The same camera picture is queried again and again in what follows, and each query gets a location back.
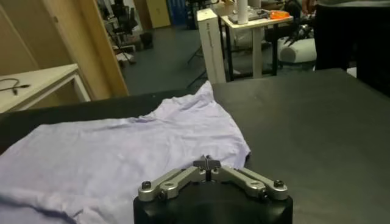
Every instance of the person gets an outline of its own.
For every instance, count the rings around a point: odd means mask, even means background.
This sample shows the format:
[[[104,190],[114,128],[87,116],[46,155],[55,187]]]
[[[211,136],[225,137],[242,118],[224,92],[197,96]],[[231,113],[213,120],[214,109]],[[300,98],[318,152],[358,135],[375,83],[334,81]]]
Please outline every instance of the person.
[[[314,10],[316,70],[346,70],[356,48],[357,78],[390,96],[390,0],[302,0]]]

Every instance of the wooden panel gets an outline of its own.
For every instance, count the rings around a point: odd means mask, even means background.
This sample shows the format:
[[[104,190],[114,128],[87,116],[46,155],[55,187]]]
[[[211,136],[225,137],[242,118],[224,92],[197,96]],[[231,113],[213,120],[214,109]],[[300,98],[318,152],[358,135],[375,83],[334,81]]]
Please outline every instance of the wooden panel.
[[[88,25],[95,48],[104,67],[106,78],[111,86],[114,96],[128,96],[126,84],[111,44],[108,40],[103,20],[95,0],[78,2]]]
[[[149,9],[153,28],[171,25],[165,0],[147,0],[147,7]]]
[[[41,1],[0,0],[40,69],[71,64],[71,58]]]
[[[0,5],[0,75],[36,69],[37,62]]]
[[[106,99],[113,91],[108,85],[105,68],[99,58],[88,26],[77,0],[43,0],[73,60],[79,65],[81,77],[92,99]]]
[[[151,30],[153,28],[147,2],[145,0],[134,0],[135,8],[140,16],[140,21],[143,30]]]

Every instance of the desk leg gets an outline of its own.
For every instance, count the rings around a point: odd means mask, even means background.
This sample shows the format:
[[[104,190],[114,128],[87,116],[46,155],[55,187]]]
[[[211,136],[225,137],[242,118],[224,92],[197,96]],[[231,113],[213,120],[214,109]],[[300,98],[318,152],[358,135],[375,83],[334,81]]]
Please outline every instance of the desk leg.
[[[230,45],[230,29],[229,26],[225,24],[225,32],[226,32],[226,46],[227,46],[227,63],[229,65],[228,73],[230,80],[226,80],[228,82],[234,81],[233,76],[233,59],[232,59],[232,46]]]
[[[74,75],[74,90],[81,102],[91,101],[90,96],[88,95],[88,92],[78,74]]]
[[[261,42],[264,39],[264,28],[252,29],[252,69],[254,79],[263,77],[263,53],[261,51]]]
[[[223,32],[222,32],[222,20],[221,20],[221,17],[218,17],[218,29],[219,29],[219,37],[221,39],[222,58],[225,59],[224,35],[223,35]]]
[[[278,72],[278,24],[274,24],[274,36],[272,37],[272,75]]]

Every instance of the orange object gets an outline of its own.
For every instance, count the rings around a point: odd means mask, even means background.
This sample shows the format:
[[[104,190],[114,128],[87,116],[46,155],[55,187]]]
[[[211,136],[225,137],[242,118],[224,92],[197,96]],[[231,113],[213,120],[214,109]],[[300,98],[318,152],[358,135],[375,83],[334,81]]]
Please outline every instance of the orange object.
[[[290,14],[286,11],[281,11],[281,10],[271,10],[271,19],[284,19],[289,17]]]

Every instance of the metal linkage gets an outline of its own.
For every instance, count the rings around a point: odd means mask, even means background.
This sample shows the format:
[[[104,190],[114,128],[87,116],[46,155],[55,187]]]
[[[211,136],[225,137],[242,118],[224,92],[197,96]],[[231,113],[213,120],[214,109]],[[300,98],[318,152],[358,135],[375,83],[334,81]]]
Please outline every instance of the metal linkage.
[[[156,197],[167,200],[179,195],[179,191],[190,182],[216,181],[233,183],[244,189],[251,197],[273,200],[286,200],[288,198],[287,186],[284,182],[272,181],[249,169],[233,169],[222,166],[217,160],[209,156],[204,160],[195,161],[188,169],[174,169],[159,179],[145,181],[138,189],[140,201],[152,201]]]

